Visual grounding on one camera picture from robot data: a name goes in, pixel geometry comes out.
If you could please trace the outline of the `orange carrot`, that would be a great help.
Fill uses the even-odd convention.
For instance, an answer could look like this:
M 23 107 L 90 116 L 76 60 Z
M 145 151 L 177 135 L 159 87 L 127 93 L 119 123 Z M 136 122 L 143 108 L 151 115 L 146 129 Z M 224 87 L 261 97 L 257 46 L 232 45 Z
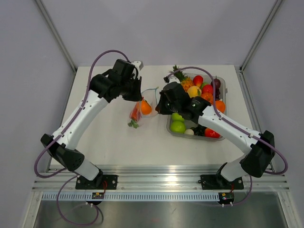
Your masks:
M 137 110 L 140 110 L 140 103 L 141 102 L 137 102 L 136 105 L 134 106 L 133 110 L 131 111 L 130 116 L 129 116 L 129 118 L 131 120 L 137 121 L 136 120 L 136 112 L 137 112 Z

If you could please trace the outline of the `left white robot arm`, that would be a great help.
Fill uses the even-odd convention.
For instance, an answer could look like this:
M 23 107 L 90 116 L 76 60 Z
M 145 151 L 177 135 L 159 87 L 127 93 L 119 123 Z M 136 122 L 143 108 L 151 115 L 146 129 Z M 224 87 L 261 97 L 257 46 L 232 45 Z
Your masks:
M 139 76 L 142 68 L 141 61 L 116 60 L 113 68 L 92 77 L 84 98 L 62 126 L 51 135 L 41 137 L 48 154 L 67 170 L 84 178 L 92 189 L 103 184 L 103 172 L 76 149 L 78 142 L 90 123 L 112 100 L 119 96 L 126 101 L 142 100 L 142 78 Z

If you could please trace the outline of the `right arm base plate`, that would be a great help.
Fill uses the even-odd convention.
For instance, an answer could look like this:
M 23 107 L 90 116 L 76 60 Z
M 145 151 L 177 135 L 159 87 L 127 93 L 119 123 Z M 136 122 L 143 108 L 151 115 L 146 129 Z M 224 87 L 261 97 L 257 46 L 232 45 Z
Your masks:
M 228 181 L 216 174 L 200 175 L 198 184 L 203 190 L 243 190 L 244 184 L 242 178 L 237 178 L 234 181 Z

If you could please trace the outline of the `red chili pepper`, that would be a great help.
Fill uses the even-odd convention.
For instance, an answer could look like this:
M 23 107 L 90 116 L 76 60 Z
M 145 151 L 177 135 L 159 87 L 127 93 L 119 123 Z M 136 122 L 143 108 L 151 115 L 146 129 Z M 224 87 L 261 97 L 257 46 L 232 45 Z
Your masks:
M 137 110 L 136 112 L 136 120 L 139 121 L 142 118 L 141 110 Z

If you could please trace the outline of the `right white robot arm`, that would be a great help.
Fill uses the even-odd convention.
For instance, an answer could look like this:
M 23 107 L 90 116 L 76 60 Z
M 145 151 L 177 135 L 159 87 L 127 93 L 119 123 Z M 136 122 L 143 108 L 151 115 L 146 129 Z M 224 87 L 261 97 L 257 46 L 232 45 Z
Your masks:
M 216 174 L 202 175 L 204 190 L 238 189 L 241 177 L 250 175 L 260 178 L 275 155 L 272 133 L 247 129 L 219 113 L 202 97 L 191 98 L 177 82 L 167 84 L 160 91 L 160 101 L 155 110 L 163 115 L 178 113 L 185 120 L 210 128 L 243 152 L 240 158 L 224 163 Z

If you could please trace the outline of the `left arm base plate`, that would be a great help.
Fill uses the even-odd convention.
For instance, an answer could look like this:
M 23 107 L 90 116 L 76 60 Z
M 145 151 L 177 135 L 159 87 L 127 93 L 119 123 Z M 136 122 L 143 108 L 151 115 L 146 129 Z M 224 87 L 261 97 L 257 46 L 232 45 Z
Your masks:
M 102 175 L 96 180 L 88 180 L 80 176 L 76 180 L 76 190 L 115 190 L 117 189 L 118 175 Z

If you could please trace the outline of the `clear zip top bag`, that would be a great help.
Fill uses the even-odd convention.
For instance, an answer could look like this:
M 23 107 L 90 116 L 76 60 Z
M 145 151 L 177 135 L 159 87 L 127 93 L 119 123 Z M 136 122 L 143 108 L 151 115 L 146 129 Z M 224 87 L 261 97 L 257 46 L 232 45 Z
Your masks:
M 158 90 L 159 87 L 149 88 L 141 93 L 142 100 L 137 102 L 133 110 L 130 112 L 128 123 L 129 127 L 137 129 L 158 114 L 155 111 L 156 105 L 158 104 Z

